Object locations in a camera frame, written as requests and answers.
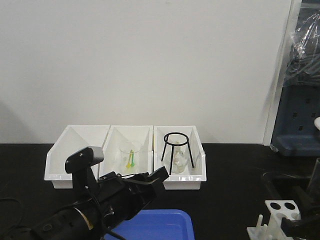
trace white wall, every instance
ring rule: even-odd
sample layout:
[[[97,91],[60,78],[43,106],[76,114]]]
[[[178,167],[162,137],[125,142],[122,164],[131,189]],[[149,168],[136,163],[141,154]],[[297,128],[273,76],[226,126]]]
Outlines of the white wall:
[[[0,143],[67,124],[262,143],[290,0],[2,0]]]

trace plastic bag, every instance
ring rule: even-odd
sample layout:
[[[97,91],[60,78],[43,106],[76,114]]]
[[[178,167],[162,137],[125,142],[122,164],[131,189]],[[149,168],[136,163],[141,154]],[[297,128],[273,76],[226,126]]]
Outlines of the plastic bag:
[[[284,86],[320,86],[320,10],[301,10]]]

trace white storage bin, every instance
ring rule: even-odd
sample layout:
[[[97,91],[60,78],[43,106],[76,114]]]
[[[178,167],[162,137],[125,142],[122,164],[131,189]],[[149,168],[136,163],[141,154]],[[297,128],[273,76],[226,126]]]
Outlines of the white storage bin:
[[[46,156],[44,180],[55,189],[71,189],[72,174],[65,171],[65,162],[75,152],[87,147],[103,147],[110,125],[68,125]],[[98,178],[98,165],[92,167]]]
[[[168,179],[164,181],[164,187],[167,190],[198,190],[200,189],[201,182],[207,181],[206,173],[206,155],[202,148],[200,138],[196,126],[154,126],[154,153],[153,164],[154,170],[165,166],[164,161],[161,162],[162,154],[164,151],[165,141],[164,136],[168,133],[179,132],[185,134],[189,138],[191,148],[191,155],[193,158],[194,168],[191,161],[188,160],[187,166],[182,173],[171,173]],[[188,145],[180,147],[184,155],[189,156]],[[170,154],[172,147],[167,144],[165,156]]]
[[[104,161],[99,166],[99,177],[115,172],[116,174],[128,175],[152,172],[153,169],[153,126],[121,126],[112,125],[103,147]],[[135,153],[135,166],[127,168],[131,163],[129,153],[121,153],[121,149],[133,143],[130,148],[140,148]]]

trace black cable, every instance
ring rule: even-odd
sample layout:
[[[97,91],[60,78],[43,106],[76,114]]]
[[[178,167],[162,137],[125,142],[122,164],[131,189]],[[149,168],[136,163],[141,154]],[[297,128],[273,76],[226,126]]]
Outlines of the black cable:
[[[107,229],[107,234],[119,240],[126,240],[123,236],[120,236],[119,234],[115,233],[114,231],[111,231],[110,229]]]
[[[19,206],[20,206],[20,208],[21,208],[21,215],[20,215],[19,220],[17,221],[16,224],[10,226],[7,230],[5,230],[4,232],[0,233],[0,239],[1,239],[1,238],[4,237],[7,233],[9,233],[9,232],[11,232],[12,230],[20,227],[20,224],[21,224],[21,222],[22,222],[22,220],[23,220],[23,218],[24,218],[24,215],[25,215],[25,209],[24,209],[23,204],[22,204],[19,200],[15,199],[15,198],[12,198],[12,197],[0,198],[0,202],[16,202],[16,203],[19,204]]]
[[[132,173],[132,174],[128,174],[128,175],[121,175],[120,173],[118,173],[116,176],[110,177],[110,178],[106,178],[106,179],[101,179],[98,180],[98,184],[113,180],[113,179],[117,179],[117,178],[123,178],[123,177],[128,177],[128,176],[134,176],[137,175],[137,173]]]

